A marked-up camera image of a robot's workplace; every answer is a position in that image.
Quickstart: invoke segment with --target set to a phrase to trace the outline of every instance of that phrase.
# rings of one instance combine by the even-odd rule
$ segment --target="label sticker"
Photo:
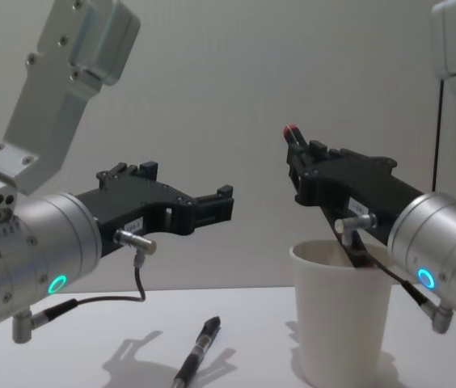
[[[348,200],[348,210],[354,212],[358,216],[364,216],[365,214],[369,213],[369,210],[363,204],[360,204],[352,197]]]
[[[136,233],[144,227],[144,217],[140,217],[129,224],[125,224],[124,230],[126,232]]]

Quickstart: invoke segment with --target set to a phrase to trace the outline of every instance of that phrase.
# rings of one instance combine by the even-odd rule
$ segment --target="black pen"
[[[186,388],[188,386],[205,358],[205,354],[210,349],[210,345],[215,340],[219,329],[221,329],[221,319],[219,317],[214,317],[205,322],[203,330],[197,337],[194,349],[188,355],[176,377],[174,377],[172,388]]]

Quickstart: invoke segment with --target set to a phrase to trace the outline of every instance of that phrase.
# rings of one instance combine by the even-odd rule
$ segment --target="metal connector plug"
[[[124,247],[132,247],[137,251],[144,251],[146,255],[152,255],[156,252],[156,242],[138,236],[131,232],[119,229],[115,232],[115,243],[123,245]]]
[[[427,301],[420,308],[431,318],[433,331],[438,334],[445,334],[449,330],[453,320],[453,309],[442,303],[437,306],[431,301]]]
[[[352,246],[352,233],[360,229],[374,229],[377,227],[377,218],[374,214],[363,214],[358,217],[336,220],[334,230],[341,234],[341,243],[346,247]]]

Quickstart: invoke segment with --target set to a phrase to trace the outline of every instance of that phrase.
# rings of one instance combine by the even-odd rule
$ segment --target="robotic arm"
[[[157,182],[158,165],[121,163],[97,177],[99,188],[57,194],[16,207],[57,173],[88,100],[120,77],[140,28],[120,1],[56,0],[27,57],[27,81],[0,142],[0,322],[14,316],[13,338],[31,339],[47,323],[30,306],[93,271],[123,246],[135,267],[154,253],[143,234],[188,235],[231,219],[233,188],[190,197]]]
[[[433,8],[433,53],[437,74],[456,100],[456,0]],[[298,128],[285,128],[289,176],[296,201],[319,206],[356,267],[374,265],[358,231],[365,230],[441,299],[435,306],[412,285],[401,285],[445,333],[456,310],[456,199],[443,193],[423,195],[391,175],[396,161],[370,158],[350,150],[328,150],[305,142]]]

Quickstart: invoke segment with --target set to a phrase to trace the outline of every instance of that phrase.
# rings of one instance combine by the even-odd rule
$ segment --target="black wire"
[[[140,268],[134,269],[134,280],[137,282],[137,288],[138,288],[138,292],[140,293],[141,301],[145,302],[146,301],[146,291],[144,290],[143,285],[141,285]]]
[[[376,259],[373,255],[371,255],[368,251],[354,251],[354,255],[363,255],[366,256],[369,260],[373,261],[374,264],[379,268],[381,271],[386,273],[392,279],[398,281],[400,285],[402,285],[403,289],[409,294],[410,297],[419,305],[422,306],[423,304],[428,302],[428,298],[409,281],[404,280],[402,277],[397,275],[396,273],[390,271],[383,263],[381,263],[378,259]]]
[[[440,135],[441,135],[441,115],[444,107],[444,81],[440,81],[440,97],[438,100],[438,119],[437,119],[437,144],[435,145],[435,159],[433,162],[433,184],[431,191],[437,190],[437,173],[438,173],[438,155],[440,153]]]
[[[89,297],[88,299],[82,299],[81,301],[77,301],[77,303],[79,305],[86,305],[87,303],[105,301],[143,302],[143,300],[139,297]]]
[[[392,271],[390,271],[383,263],[381,263],[378,259],[373,257],[368,251],[364,251],[364,252],[362,252],[362,254],[365,255],[368,259],[372,260],[374,262],[374,264],[377,266],[377,268],[379,268],[381,271],[386,273],[389,277],[393,278],[394,280],[398,281],[399,283],[403,283],[404,281],[406,281],[402,277],[397,275],[396,273],[393,273]]]
[[[107,302],[107,301],[121,301],[121,302],[138,302],[142,303],[146,300],[146,291],[141,285],[140,280],[140,268],[134,269],[134,279],[137,283],[138,291],[140,292],[140,297],[89,297],[87,299],[82,299],[77,301],[75,299],[70,299],[69,301],[62,302],[59,305],[49,307],[48,309],[43,310],[43,313],[49,318],[49,322],[53,321],[55,318],[66,314],[67,312],[73,310],[75,307],[81,305],[86,305],[87,303],[94,302]]]

